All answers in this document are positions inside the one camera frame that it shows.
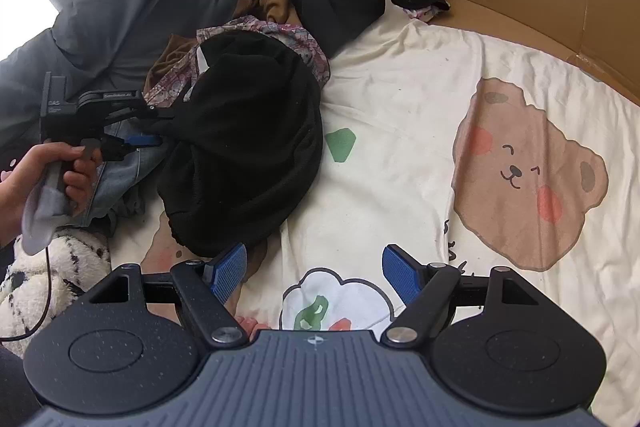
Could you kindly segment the person's left hand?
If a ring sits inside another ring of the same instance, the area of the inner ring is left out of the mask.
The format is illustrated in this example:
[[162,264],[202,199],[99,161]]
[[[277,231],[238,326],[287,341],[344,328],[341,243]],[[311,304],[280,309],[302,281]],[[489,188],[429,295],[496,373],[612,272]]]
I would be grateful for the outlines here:
[[63,142],[33,146],[15,168],[1,181],[1,246],[6,247],[21,233],[22,213],[30,191],[50,164],[70,161],[72,168],[63,176],[65,193],[73,202],[74,216],[82,213],[96,183],[96,169],[102,162],[101,152],[94,150],[82,158],[85,149]]

